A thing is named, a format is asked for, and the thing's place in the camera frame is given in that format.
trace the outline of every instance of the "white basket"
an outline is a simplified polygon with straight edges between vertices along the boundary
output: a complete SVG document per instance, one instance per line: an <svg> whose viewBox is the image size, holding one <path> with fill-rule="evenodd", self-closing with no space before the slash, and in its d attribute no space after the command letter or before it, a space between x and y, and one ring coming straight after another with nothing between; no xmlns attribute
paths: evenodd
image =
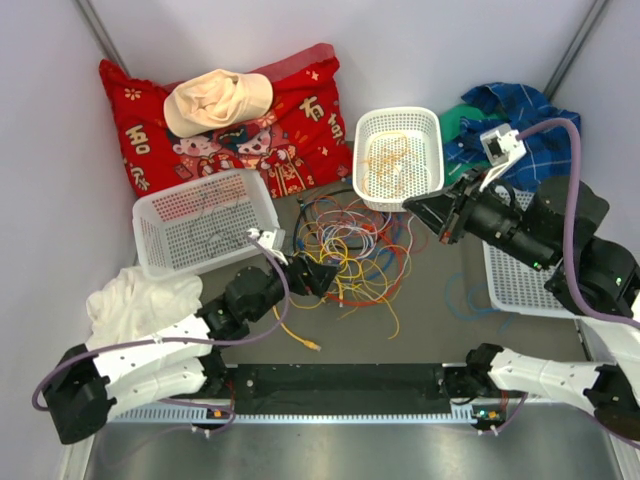
<svg viewBox="0 0 640 480"><path fill-rule="evenodd" d="M499 193L507 198L506 193ZM522 208L526 208L532 198L533 193L516 190L516 200ZM577 318L544 288L554 269L534 270L486 242L482 242L482 249L487 269L489 298L494 308L521 315Z"/></svg>
<svg viewBox="0 0 640 480"><path fill-rule="evenodd" d="M390 175L369 168L385 148L397 149L406 136L409 152L396 160ZM404 212L409 197L440 190L444 162L440 122L421 107L381 108L363 115L356 126L353 152L353 189L367 207L381 212Z"/></svg>
<svg viewBox="0 0 640 480"><path fill-rule="evenodd" d="M260 174L229 170L140 198L133 232L145 276L165 280L224 267L259 251L250 228L278 227Z"/></svg>

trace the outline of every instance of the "cartoon print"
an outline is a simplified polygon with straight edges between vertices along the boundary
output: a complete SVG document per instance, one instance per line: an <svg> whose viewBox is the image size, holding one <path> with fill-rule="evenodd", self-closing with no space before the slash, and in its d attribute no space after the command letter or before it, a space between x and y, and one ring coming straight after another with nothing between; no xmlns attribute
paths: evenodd
<svg viewBox="0 0 640 480"><path fill-rule="evenodd" d="M345 167L344 165L340 164L340 166L338 166L338 170L336 170L336 174L342 179L344 180L344 178L349 175L349 169L347 167Z"/></svg>
<svg viewBox="0 0 640 480"><path fill-rule="evenodd" d="M204 177L229 168L243 168L241 162L229 154L219 154L222 148L214 139L214 132L204 132L189 138L180 138L167 130L173 151L180 155L181 167L175 171L182 180L197 175Z"/></svg>
<svg viewBox="0 0 640 480"><path fill-rule="evenodd" d="M230 168L244 168L244 165L233 155L217 153L209 158L200 159L198 161L197 171L199 177L204 177Z"/></svg>
<svg viewBox="0 0 640 480"><path fill-rule="evenodd" d="M239 154L248 168L268 170L285 165L296 156L294 145L287 143L272 147L274 136L271 126L260 128L250 123L225 130L218 136L218 142Z"/></svg>
<svg viewBox="0 0 640 480"><path fill-rule="evenodd" d="M190 157L209 157L220 150L213 140L213 131L204 132L189 138L180 138L167 130L167 137L171 142L171 148L178 155L188 155Z"/></svg>
<svg viewBox="0 0 640 480"><path fill-rule="evenodd" d="M277 124L234 126L222 131L216 141L237 155L245 168L259 170L274 198L315 186L311 169Z"/></svg>

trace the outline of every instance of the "white wall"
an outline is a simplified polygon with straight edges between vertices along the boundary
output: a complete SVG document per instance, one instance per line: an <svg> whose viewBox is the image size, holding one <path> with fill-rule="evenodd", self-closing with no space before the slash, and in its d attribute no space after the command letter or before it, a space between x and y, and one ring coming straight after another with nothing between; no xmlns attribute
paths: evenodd
<svg viewBox="0 0 640 480"><path fill-rule="evenodd" d="M94 0L133 75L169 83L336 47L347 134L367 110L441 112L491 81L543 89L587 0Z"/></svg>
<svg viewBox="0 0 640 480"><path fill-rule="evenodd" d="M611 204L598 234L640 261L640 3L611 2L554 103L582 114L582 179Z"/></svg>
<svg viewBox="0 0 640 480"><path fill-rule="evenodd" d="M0 477L53 478L62 452L36 383L86 340L89 293L131 264L132 193L98 76L68 0L0 15Z"/></svg>

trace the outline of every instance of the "white bracket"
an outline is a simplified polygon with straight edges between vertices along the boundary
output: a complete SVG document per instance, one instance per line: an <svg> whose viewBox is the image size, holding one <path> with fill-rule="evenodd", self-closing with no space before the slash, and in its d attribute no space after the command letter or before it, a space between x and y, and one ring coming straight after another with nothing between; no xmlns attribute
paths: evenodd
<svg viewBox="0 0 640 480"><path fill-rule="evenodd" d="M153 340L153 345L115 350L98 355L93 363L101 377L109 377L107 394L113 398L128 386L146 381L157 372L178 362L211 353L211 345L188 342L162 342L166 337L190 337L209 340L209 327L195 315L147 335L141 340Z"/></svg>
<svg viewBox="0 0 640 480"><path fill-rule="evenodd" d="M250 228L248 233L250 238L256 240L261 247L280 260L284 265L289 263L287 257L280 251L282 243L284 242L284 230L281 228L276 228L273 231Z"/></svg>
<svg viewBox="0 0 640 480"><path fill-rule="evenodd" d="M505 348L491 362L489 377L500 390L518 390L573 405L593 414L584 395L600 376L596 362L554 362L521 355Z"/></svg>
<svg viewBox="0 0 640 480"><path fill-rule="evenodd" d="M143 382L120 385L124 388L111 392L118 401L109 410L108 421L132 408L173 395L197 392L207 380L203 370L200 360L189 358L149 375Z"/></svg>
<svg viewBox="0 0 640 480"><path fill-rule="evenodd" d="M527 154L524 142L516 138L518 133L520 133L518 130L504 123L480 135L484 153L493 165L480 185L481 192Z"/></svg>

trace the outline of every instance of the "chinese character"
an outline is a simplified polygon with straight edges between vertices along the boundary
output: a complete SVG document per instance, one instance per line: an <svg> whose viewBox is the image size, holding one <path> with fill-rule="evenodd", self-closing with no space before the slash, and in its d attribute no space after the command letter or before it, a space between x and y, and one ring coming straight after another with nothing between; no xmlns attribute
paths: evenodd
<svg viewBox="0 0 640 480"><path fill-rule="evenodd" d="M129 137L129 140L131 140L131 145L135 145L138 155L144 155L151 151L151 147L147 144L149 139L147 138L147 134L142 131L142 125L131 127L124 133Z"/></svg>
<svg viewBox="0 0 640 480"><path fill-rule="evenodd" d="M131 169L131 175L133 175L133 181L140 190L147 191L149 189L149 182L144 178L144 170L140 167Z"/></svg>
<svg viewBox="0 0 640 480"><path fill-rule="evenodd" d="M340 124L336 121L336 118L338 116L335 113L332 113L329 116L329 125L331 126L331 133L333 133L333 138L340 138L344 135L344 132L342 131L342 127L340 126Z"/></svg>
<svg viewBox="0 0 640 480"><path fill-rule="evenodd" d="M305 98L302 105L300 105L300 110L304 110L304 114L307 118L313 118L314 122L317 122L322 117L324 117L324 110L320 105L314 105L314 102L318 100L318 97L315 95L313 97Z"/></svg>

